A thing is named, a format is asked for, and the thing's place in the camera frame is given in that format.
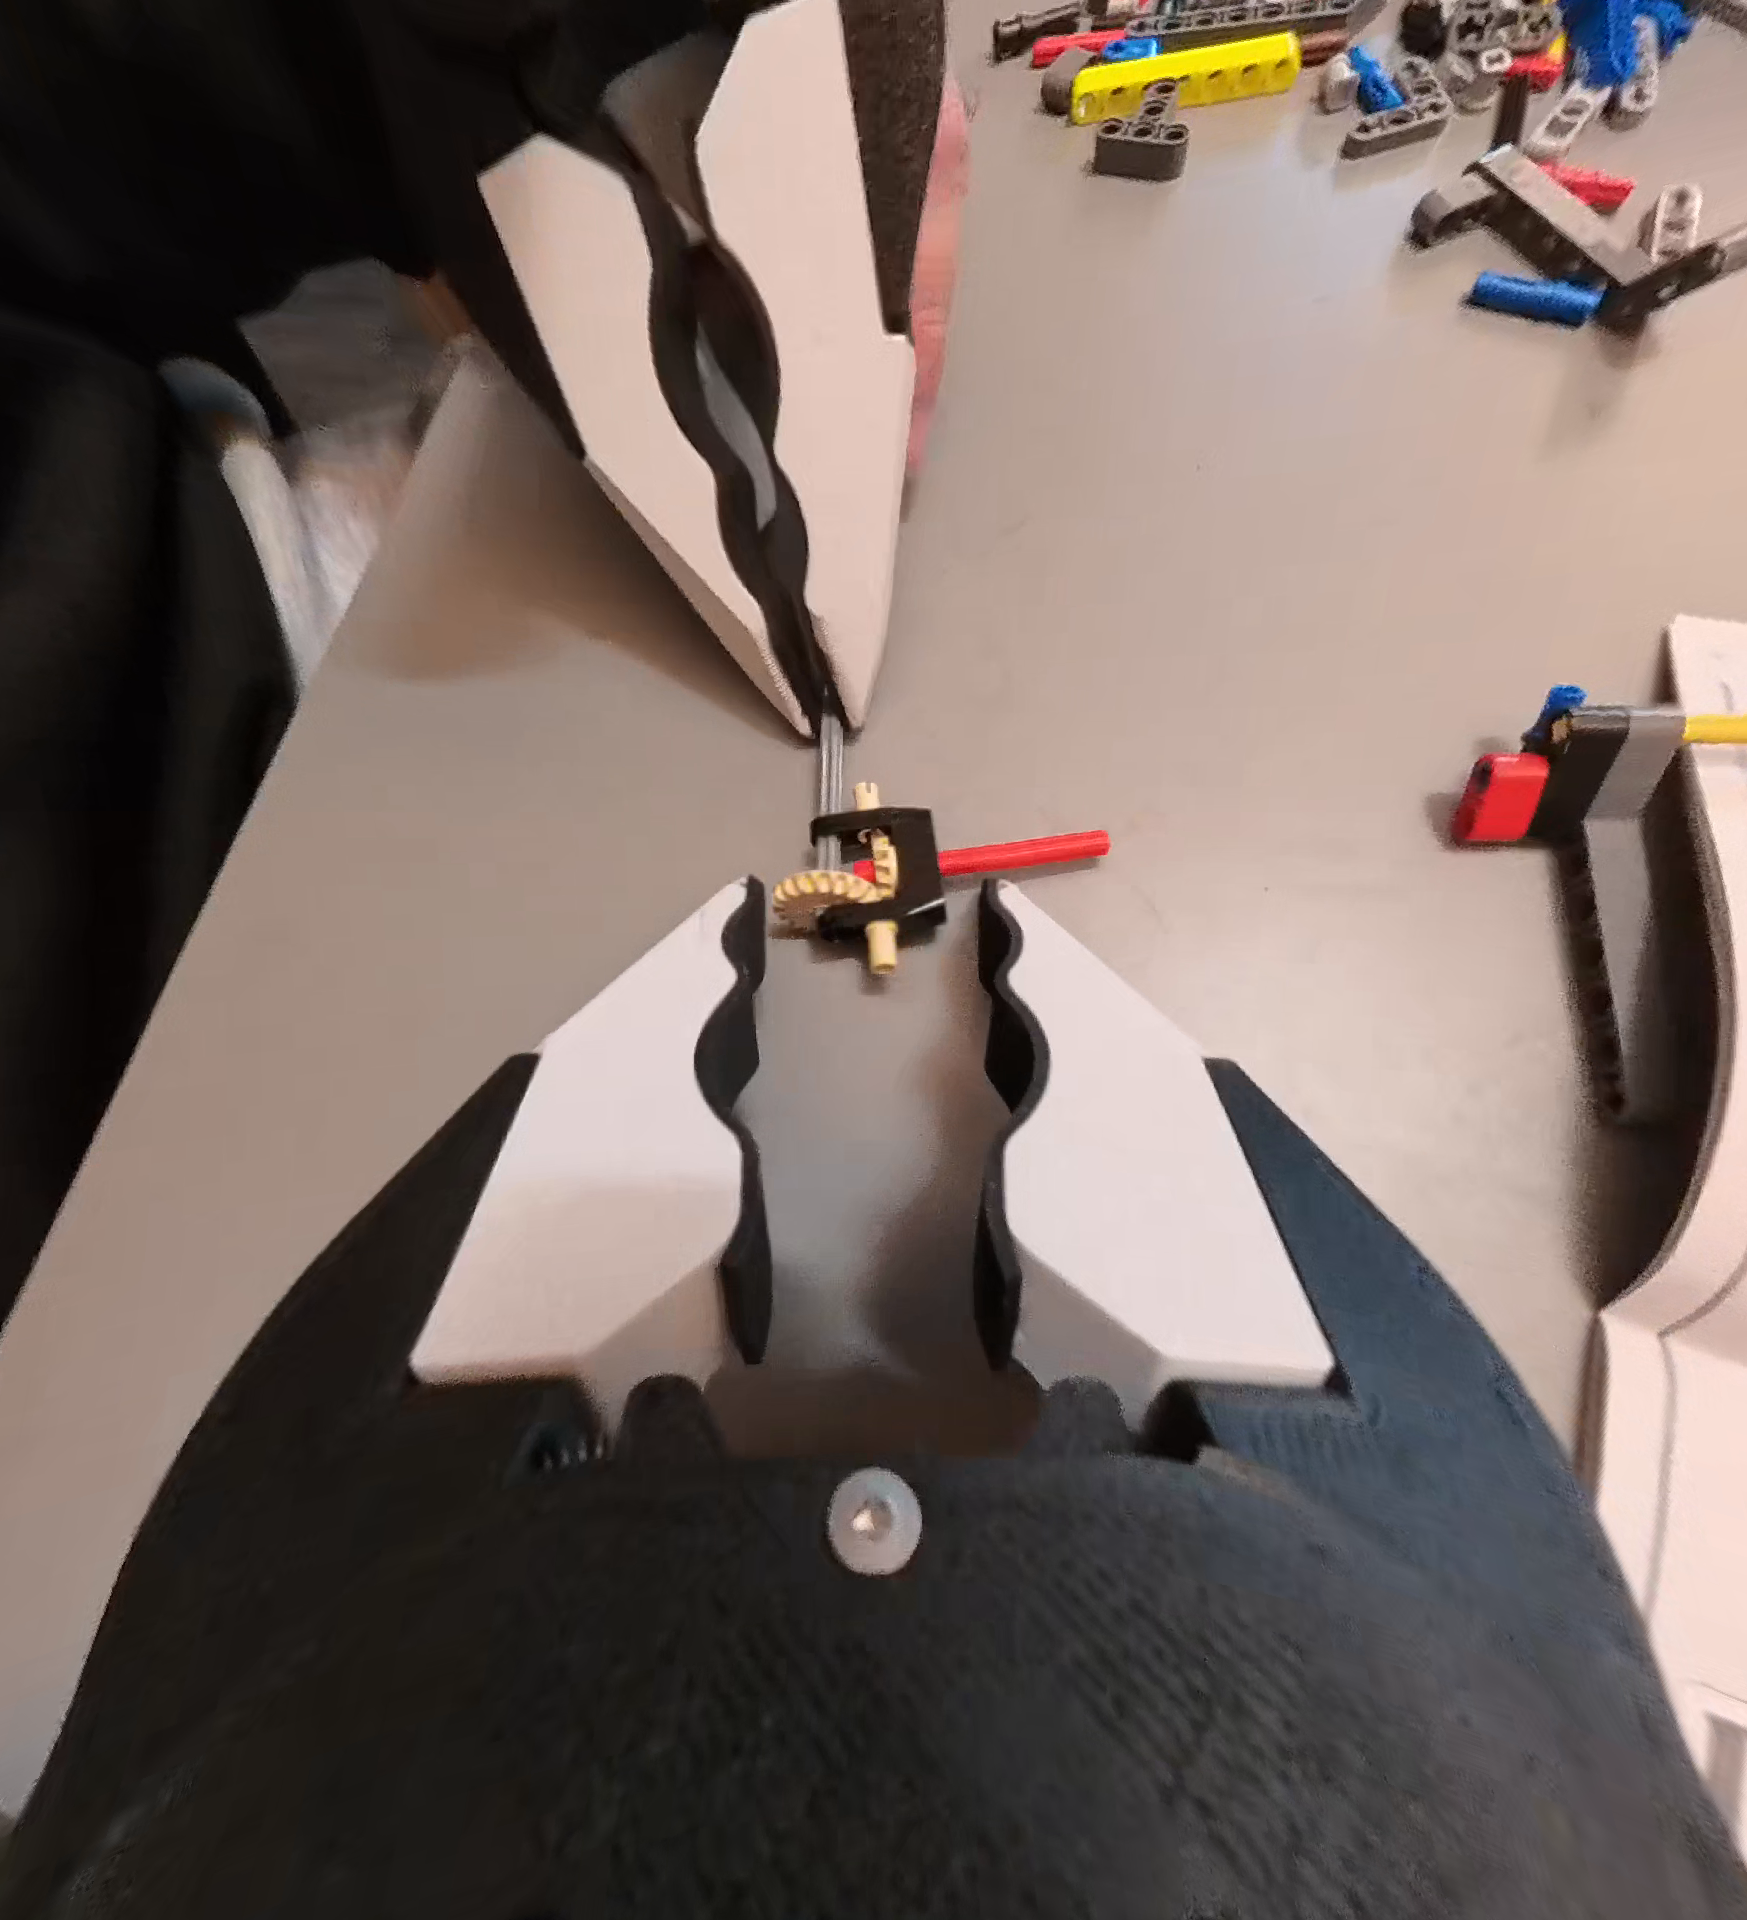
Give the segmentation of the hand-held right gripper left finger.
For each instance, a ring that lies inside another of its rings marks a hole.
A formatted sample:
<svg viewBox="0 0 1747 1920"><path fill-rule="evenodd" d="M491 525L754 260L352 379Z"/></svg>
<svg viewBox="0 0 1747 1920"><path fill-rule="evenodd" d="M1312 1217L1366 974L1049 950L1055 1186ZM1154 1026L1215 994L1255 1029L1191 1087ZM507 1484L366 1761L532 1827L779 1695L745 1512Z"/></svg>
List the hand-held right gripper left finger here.
<svg viewBox="0 0 1747 1920"><path fill-rule="evenodd" d="M599 1420L650 1379L758 1364L773 1252L758 1145L764 885L736 880L538 1046L412 1348L426 1384L576 1382Z"/></svg>

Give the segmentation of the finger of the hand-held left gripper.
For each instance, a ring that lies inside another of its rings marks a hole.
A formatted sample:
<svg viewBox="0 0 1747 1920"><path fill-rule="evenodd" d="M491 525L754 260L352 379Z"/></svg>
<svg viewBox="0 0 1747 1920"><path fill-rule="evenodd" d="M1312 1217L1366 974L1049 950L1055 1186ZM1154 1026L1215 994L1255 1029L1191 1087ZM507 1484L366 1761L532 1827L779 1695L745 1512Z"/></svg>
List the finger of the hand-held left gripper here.
<svg viewBox="0 0 1747 1920"><path fill-rule="evenodd" d="M679 155L605 220L605 492L796 733L877 681L914 350L885 329L836 4L748 20Z"/></svg>
<svg viewBox="0 0 1747 1920"><path fill-rule="evenodd" d="M640 90L479 180L580 460L769 706L833 706L833 94Z"/></svg>

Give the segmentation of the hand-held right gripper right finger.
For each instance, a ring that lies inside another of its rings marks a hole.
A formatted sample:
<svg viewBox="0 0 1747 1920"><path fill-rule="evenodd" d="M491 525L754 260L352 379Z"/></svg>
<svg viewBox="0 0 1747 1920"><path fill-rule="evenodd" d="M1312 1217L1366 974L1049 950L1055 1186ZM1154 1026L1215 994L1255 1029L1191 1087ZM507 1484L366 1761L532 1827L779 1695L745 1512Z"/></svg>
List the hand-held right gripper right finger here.
<svg viewBox="0 0 1747 1920"><path fill-rule="evenodd" d="M1312 1393L1332 1346L1197 1043L1019 885L981 884L973 1325L986 1363L1087 1379L1129 1427L1180 1384Z"/></svg>

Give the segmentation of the black lego gear assembly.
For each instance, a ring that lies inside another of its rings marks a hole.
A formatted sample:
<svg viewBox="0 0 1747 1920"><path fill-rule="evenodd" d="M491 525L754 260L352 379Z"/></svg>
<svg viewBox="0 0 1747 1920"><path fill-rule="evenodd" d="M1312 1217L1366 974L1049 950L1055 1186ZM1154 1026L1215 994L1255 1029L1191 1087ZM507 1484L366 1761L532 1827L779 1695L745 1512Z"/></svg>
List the black lego gear assembly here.
<svg viewBox="0 0 1747 1920"><path fill-rule="evenodd" d="M785 939L852 950L871 979L895 976L901 950L935 936L950 882L1088 865L1112 852L1104 829L944 849L929 809L885 804L873 784L858 784L852 807L819 815L812 832L833 858L777 882L770 919Z"/></svg>

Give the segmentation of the person's left forearm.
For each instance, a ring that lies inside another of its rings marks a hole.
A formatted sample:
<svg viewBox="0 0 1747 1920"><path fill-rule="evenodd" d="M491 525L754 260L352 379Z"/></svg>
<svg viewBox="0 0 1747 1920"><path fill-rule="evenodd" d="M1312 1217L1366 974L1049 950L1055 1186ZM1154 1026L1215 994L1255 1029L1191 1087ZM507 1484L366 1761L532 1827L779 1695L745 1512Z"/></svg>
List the person's left forearm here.
<svg viewBox="0 0 1747 1920"><path fill-rule="evenodd" d="M374 260L468 314L479 121L561 4L0 4L0 309L161 359Z"/></svg>

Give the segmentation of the pile of loose lego pieces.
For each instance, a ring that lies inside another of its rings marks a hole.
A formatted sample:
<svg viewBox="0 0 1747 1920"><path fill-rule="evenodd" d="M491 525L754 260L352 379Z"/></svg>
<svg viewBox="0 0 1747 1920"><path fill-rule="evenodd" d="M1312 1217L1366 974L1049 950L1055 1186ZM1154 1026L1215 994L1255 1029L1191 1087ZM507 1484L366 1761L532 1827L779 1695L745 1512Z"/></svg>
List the pile of loose lego pieces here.
<svg viewBox="0 0 1747 1920"><path fill-rule="evenodd" d="M1040 108L1090 135L1103 180L1169 182L1194 108L1314 86L1338 161L1405 157L1478 116L1484 146L1413 205L1405 246L1491 236L1518 272L1484 272L1484 317L1633 340L1671 307L1747 274L1747 222L1709 228L1700 182L1646 187L1578 160L1590 132L1640 129L1703 19L1747 42L1747 4L1090 2L1022 4L987 27Z"/></svg>

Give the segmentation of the person's left hand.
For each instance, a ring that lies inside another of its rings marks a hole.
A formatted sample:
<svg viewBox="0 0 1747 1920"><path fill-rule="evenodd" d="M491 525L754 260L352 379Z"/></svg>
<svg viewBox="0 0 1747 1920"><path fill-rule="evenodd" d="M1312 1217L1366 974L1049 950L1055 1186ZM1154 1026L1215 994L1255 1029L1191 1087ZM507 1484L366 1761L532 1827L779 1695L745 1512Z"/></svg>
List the person's left hand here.
<svg viewBox="0 0 1747 1920"><path fill-rule="evenodd" d="M946 376L969 163L969 112L954 73L948 70L939 90L934 154L911 267L910 324L916 380L906 456L908 482L914 482L926 464Z"/></svg>

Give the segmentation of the person's grey fleece pants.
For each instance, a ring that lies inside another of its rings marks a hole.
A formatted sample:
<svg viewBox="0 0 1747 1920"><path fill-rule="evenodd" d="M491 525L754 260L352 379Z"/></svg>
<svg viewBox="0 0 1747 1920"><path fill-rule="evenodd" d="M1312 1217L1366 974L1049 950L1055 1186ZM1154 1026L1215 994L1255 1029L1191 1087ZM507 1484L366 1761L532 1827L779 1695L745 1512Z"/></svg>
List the person's grey fleece pants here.
<svg viewBox="0 0 1747 1920"><path fill-rule="evenodd" d="M429 407L383 407L275 437L261 398L213 363L171 359L161 376L213 449L261 563L295 690L306 690L391 528Z"/></svg>

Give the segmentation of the person's black jacket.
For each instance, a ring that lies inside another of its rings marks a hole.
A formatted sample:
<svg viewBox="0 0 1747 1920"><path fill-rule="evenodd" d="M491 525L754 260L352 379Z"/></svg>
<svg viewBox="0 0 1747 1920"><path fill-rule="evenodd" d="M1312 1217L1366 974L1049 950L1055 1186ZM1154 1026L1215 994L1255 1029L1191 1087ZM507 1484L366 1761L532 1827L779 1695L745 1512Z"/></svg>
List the person's black jacket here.
<svg viewBox="0 0 1747 1920"><path fill-rule="evenodd" d="M0 1330L291 706L204 434L0 312Z"/></svg>

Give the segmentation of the lego frame with yellow axle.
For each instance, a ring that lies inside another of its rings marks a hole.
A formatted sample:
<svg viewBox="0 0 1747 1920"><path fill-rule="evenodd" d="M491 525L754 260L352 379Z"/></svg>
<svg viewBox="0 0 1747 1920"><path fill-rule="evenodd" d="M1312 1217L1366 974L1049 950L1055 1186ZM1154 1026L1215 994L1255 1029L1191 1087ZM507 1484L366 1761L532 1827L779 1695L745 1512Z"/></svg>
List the lego frame with yellow axle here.
<svg viewBox="0 0 1747 1920"><path fill-rule="evenodd" d="M1457 849L1535 848L1555 899L1588 1092L1612 1124L1671 1122L1690 1072L1688 994L1654 885L1656 795L1696 746L1747 746L1747 712L1594 704L1555 685L1512 753L1473 760L1447 823Z"/></svg>

